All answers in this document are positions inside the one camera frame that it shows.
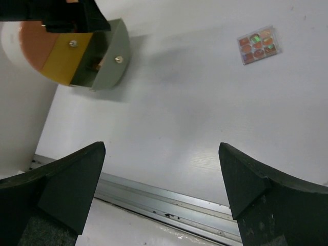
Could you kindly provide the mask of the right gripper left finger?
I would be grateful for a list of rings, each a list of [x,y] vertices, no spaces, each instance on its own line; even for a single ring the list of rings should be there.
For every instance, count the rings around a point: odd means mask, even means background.
[[[102,141],[1,179],[1,245],[75,245],[105,159]]]

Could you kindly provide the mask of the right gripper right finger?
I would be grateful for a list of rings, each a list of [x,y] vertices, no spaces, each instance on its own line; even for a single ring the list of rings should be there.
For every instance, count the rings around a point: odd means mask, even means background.
[[[243,245],[327,245],[327,187],[265,165],[228,143],[218,150]]]

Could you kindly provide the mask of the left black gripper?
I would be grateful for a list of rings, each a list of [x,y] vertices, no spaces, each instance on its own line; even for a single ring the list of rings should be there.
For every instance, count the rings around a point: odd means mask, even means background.
[[[41,21],[50,33],[94,33],[111,26],[94,0],[1,1],[2,22]]]

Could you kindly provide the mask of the peach top drawer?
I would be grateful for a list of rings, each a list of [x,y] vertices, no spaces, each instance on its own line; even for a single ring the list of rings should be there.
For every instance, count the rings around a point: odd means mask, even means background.
[[[42,70],[58,37],[57,33],[47,32],[41,21],[20,23],[21,50],[31,67],[38,72]]]

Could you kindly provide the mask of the square pink blush palette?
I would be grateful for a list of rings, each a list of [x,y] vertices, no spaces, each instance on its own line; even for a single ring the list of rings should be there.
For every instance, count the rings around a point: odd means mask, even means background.
[[[89,64],[88,68],[91,69],[92,71],[99,71],[105,61],[104,57],[97,57],[92,59]]]

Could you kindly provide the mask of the colourful small eyeshadow palette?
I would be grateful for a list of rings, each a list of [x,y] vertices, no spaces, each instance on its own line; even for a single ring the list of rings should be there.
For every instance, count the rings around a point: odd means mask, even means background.
[[[282,52],[276,29],[269,25],[237,38],[243,65],[277,55]]]

